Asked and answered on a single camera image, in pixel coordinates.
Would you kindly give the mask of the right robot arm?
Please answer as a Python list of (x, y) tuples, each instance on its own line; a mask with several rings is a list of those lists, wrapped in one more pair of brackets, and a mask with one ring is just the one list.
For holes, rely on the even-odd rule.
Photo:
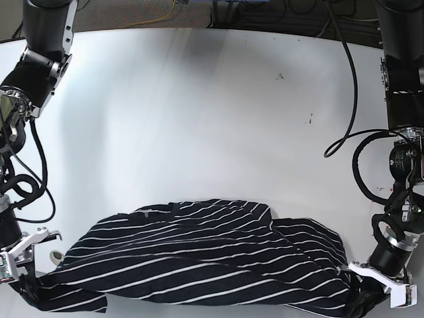
[[(26, 47), (13, 71), (1, 83), (1, 283), (10, 285), (28, 303), (39, 303), (34, 248), (61, 237), (43, 224), (55, 214), (37, 221), (34, 234), (21, 231), (24, 220), (15, 215), (49, 194), (46, 156), (36, 131), (39, 118), (72, 59), (70, 48), (77, 12), (77, 1), (23, 1), (21, 29)], [(25, 141), (30, 126), (40, 156), (42, 175), (27, 165), (25, 174), (16, 174), (13, 162)]]

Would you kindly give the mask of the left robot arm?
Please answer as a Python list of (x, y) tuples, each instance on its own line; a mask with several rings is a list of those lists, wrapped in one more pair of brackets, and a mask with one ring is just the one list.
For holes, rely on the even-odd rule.
[[(388, 126), (364, 131), (352, 156), (352, 173), (360, 191), (383, 207), (371, 220), (377, 245), (364, 263), (341, 267), (350, 276), (345, 317), (363, 317), (385, 300), (393, 308), (417, 303), (417, 286), (407, 264), (423, 236), (423, 2), (375, 3), (384, 57), (381, 61)], [(394, 179), (388, 198), (373, 194), (359, 170), (361, 152), (371, 142), (394, 138), (389, 155)]]

